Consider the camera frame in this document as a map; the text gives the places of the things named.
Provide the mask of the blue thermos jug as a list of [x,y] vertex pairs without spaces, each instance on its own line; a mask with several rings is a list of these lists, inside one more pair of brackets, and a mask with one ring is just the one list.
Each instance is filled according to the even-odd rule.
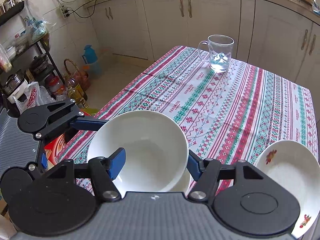
[[98,77],[102,73],[98,57],[90,44],[85,45],[82,58],[85,62],[84,69],[89,73],[89,75],[92,77]]

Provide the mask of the white kitchen cabinets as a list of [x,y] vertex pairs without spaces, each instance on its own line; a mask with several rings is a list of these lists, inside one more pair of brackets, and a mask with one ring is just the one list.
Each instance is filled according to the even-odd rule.
[[236,59],[319,91],[319,17],[288,0],[101,0],[92,21],[103,46],[151,60],[230,36]]

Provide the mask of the white plate with flower print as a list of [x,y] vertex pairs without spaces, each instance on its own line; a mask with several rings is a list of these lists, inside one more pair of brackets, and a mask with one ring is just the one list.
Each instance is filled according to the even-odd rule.
[[300,215],[292,235],[302,237],[319,214],[319,163],[316,157],[299,142],[281,140],[268,146],[254,166],[297,198]]

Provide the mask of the patterned tablecloth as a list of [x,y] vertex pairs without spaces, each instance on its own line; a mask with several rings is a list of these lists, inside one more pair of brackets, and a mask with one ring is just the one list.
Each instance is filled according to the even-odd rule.
[[142,109],[174,120],[202,159],[253,163],[279,140],[294,140],[314,156],[319,153],[307,88],[235,59],[226,72],[216,73],[191,47],[168,51],[113,97],[97,118]]

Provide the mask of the white bowl pink flowers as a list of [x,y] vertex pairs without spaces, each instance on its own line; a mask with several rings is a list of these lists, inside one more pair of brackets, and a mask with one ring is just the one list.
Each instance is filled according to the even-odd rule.
[[169,190],[169,192],[183,192],[187,195],[189,186],[192,182],[192,177],[187,169],[185,169],[183,176],[181,176],[178,183]]
[[114,117],[95,133],[87,159],[109,157],[120,147],[126,161],[113,183],[122,196],[129,191],[169,192],[187,169],[187,139],[162,113],[138,110]]

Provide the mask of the wicker basket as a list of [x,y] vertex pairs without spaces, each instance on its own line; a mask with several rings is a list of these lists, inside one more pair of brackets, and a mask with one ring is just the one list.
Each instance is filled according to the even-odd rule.
[[[70,62],[74,68],[75,71],[71,72],[68,68],[67,68],[67,62]],[[64,59],[64,67],[65,67],[65,81],[69,81],[71,78],[74,78],[76,83],[78,83],[83,91],[86,91],[89,89],[91,83],[89,81],[89,75],[87,72],[80,70],[79,67],[70,59]]]

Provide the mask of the black metal storage shelf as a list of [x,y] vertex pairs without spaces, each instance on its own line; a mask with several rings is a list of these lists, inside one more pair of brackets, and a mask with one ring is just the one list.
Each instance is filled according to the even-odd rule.
[[28,0],[17,3],[1,15],[1,27],[10,27],[17,17],[22,19],[25,32],[8,46],[1,45],[7,55],[11,53],[9,49],[14,51],[8,64],[1,62],[1,68],[5,68],[1,70],[1,92],[11,104],[20,109],[24,103],[19,99],[28,97],[30,83],[39,83],[35,88],[38,96],[40,87],[50,87],[45,80],[48,76],[57,76],[61,85],[65,81],[49,52],[49,33],[54,25],[45,20]]

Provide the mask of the cooking oil bottle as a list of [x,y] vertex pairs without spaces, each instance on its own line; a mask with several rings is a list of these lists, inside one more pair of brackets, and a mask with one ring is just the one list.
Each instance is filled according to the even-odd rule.
[[87,95],[80,84],[74,78],[70,78],[66,82],[66,85],[68,97],[75,100],[75,103],[79,108],[88,108]]

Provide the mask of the clear glass mug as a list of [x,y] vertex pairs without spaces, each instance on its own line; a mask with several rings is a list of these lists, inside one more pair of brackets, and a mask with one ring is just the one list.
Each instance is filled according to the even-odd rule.
[[234,40],[226,35],[214,34],[201,41],[197,51],[200,59],[216,73],[225,72],[232,58]]

